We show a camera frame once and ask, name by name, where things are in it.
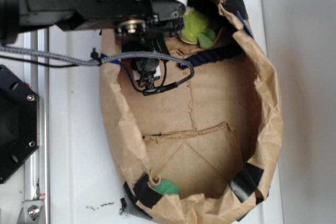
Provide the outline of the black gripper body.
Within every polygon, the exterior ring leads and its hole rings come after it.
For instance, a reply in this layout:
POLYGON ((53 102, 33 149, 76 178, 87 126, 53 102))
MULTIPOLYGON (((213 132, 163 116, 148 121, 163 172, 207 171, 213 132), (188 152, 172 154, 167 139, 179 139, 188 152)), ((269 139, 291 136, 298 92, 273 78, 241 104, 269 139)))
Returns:
MULTIPOLYGON (((176 36, 184 27, 183 15, 185 4, 176 0, 153 0, 152 16, 120 23, 117 35, 125 40, 122 52, 156 52, 169 55, 165 38, 176 36)), ((168 59, 132 57, 131 69, 140 75, 135 80, 122 62, 115 63, 126 72, 133 88, 140 93, 162 93, 178 86, 176 83, 165 84, 168 59)))

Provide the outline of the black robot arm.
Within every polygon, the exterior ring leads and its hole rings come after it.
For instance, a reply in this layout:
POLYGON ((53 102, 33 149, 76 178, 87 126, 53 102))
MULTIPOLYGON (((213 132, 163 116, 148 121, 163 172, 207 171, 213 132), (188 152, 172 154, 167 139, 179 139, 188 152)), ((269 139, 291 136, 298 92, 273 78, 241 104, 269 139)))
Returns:
POLYGON ((160 62, 177 61, 169 55, 165 40, 179 35, 188 0, 1 0, 1 52, 56 59, 65 67, 120 64, 130 59, 139 73, 134 89, 144 95, 177 88, 180 83, 154 84, 160 62), (14 47, 20 33, 58 26, 64 31, 113 29, 131 46, 115 56, 93 52, 91 60, 14 47))

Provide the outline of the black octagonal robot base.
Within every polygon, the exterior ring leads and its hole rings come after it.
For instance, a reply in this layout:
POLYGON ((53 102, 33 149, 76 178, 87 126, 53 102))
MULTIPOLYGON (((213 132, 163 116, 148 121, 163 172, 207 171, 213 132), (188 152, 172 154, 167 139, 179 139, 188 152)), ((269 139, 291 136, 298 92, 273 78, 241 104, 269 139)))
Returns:
POLYGON ((1 184, 38 148, 38 95, 1 65, 1 184))

